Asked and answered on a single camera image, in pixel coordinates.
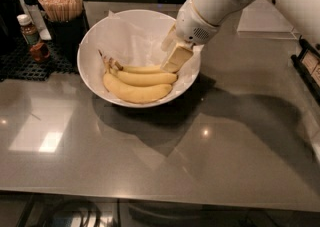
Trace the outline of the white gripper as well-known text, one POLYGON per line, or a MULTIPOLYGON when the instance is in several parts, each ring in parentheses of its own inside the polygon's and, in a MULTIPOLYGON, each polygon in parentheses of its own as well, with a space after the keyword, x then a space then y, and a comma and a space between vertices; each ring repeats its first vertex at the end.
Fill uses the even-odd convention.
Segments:
POLYGON ((219 29, 220 26, 211 25, 201 17, 193 0, 186 0, 177 14, 175 25, 162 41, 161 49, 166 57, 161 63, 161 69, 171 73, 179 71, 193 56, 193 44, 206 44, 219 29), (189 43, 176 41, 176 35, 189 43))

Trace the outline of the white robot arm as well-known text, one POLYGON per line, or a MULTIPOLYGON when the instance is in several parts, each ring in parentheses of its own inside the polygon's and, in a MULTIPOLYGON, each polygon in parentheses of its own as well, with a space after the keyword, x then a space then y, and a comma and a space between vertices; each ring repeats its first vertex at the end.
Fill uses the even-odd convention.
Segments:
MULTIPOLYGON (((177 72, 192 57, 195 45, 204 45, 234 12, 255 0, 186 0, 162 42, 167 53, 161 69, 177 72)), ((266 0, 313 45, 320 44, 320 0, 266 0)))

